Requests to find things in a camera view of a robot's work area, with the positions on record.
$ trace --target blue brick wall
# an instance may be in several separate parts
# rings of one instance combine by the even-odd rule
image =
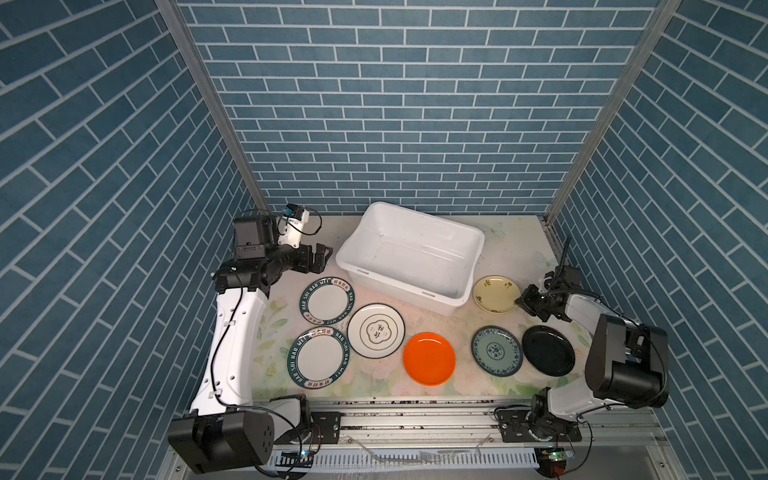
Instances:
[[[153,478],[249,200],[152,0],[0,2],[0,478]]]
[[[656,0],[182,3],[275,208],[542,214]]]
[[[670,335],[685,472],[766,478],[768,2],[683,0],[556,230],[590,287]]]

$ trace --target metal corner beam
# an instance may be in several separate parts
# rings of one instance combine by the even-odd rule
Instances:
[[[192,38],[192,32],[187,26],[187,21],[184,20],[184,14],[181,13],[177,0],[155,0],[155,3],[160,10],[160,15],[163,17],[165,25],[168,27],[168,31],[170,31],[170,36],[176,42],[181,57],[187,63],[187,68],[189,68],[192,79],[197,89],[200,90],[205,104],[208,106],[211,117],[213,117],[216,126],[219,128],[221,137],[224,139],[224,143],[232,155],[237,170],[243,177],[250,196],[258,208],[268,209],[269,204],[259,188],[256,176],[253,174],[253,169],[251,169],[243,150],[243,145],[240,144],[229,115],[224,110],[219,94],[214,87],[214,82],[205,68],[203,58],[197,50],[197,46]]]
[[[621,108],[621,104],[643,70],[643,66],[645,66],[645,62],[650,57],[650,53],[656,47],[656,43],[659,42],[664,29],[669,25],[672,16],[677,11],[677,7],[680,6],[680,2],[681,0],[659,0],[654,12],[648,19],[648,23],[645,25],[640,40],[637,41],[637,45],[632,49],[632,53],[627,59],[627,64],[616,80],[616,84],[608,95],[602,110],[600,110],[598,118],[595,119],[592,130],[584,139],[584,143],[581,145],[581,149],[576,155],[571,169],[565,175],[563,183],[555,194],[552,203],[547,207],[544,220],[548,226],[554,224],[555,219],[557,219],[565,205],[565,201],[576,187],[578,179],[584,173],[587,165],[589,165],[592,155],[594,155],[598,145],[603,140],[605,133],[611,126],[611,122],[616,117],[616,113]]]

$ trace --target rectangular tub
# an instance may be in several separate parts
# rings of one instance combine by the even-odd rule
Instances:
[[[336,262],[353,283],[452,315],[469,299],[484,241],[477,228],[375,202]]]

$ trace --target floral tablecloth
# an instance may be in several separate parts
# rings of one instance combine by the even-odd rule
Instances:
[[[506,314],[487,313],[469,300],[453,316],[443,316],[390,296],[356,286],[353,314],[369,303],[385,303],[394,307],[406,325],[402,346],[384,359],[363,358],[352,351],[349,366],[333,384],[307,390],[296,385],[286,367],[288,349],[301,333],[313,328],[299,312],[299,297],[304,288],[317,278],[338,276],[348,280],[335,262],[335,252],[354,231],[360,217],[325,217],[323,229],[316,237],[305,237],[304,243],[316,241],[331,246],[334,255],[322,275],[286,272],[272,288],[268,308],[255,332],[251,386],[254,399],[305,393],[309,397],[333,399],[371,399],[402,397],[504,396],[528,398],[545,386],[565,385],[584,374],[584,363],[590,346],[589,333],[576,323],[555,319],[548,325],[562,332],[576,353],[573,371],[563,377],[546,376],[527,361],[513,376],[501,378],[482,370],[472,358],[469,343],[477,329],[496,325],[509,330],[520,340],[527,328],[540,323],[521,309]],[[537,217],[451,217],[451,220],[480,227],[485,232],[485,246],[475,268],[475,280],[487,275],[504,275],[523,290],[537,283],[556,262]],[[346,334],[347,317],[332,325]],[[426,387],[414,382],[402,364],[402,350],[417,333],[434,332],[445,337],[456,353],[456,369],[443,385]]]

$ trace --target blue floral plate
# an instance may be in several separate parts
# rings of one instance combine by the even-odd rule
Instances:
[[[472,337],[472,357],[495,376],[514,375],[523,364],[518,340],[498,326],[484,326]]]

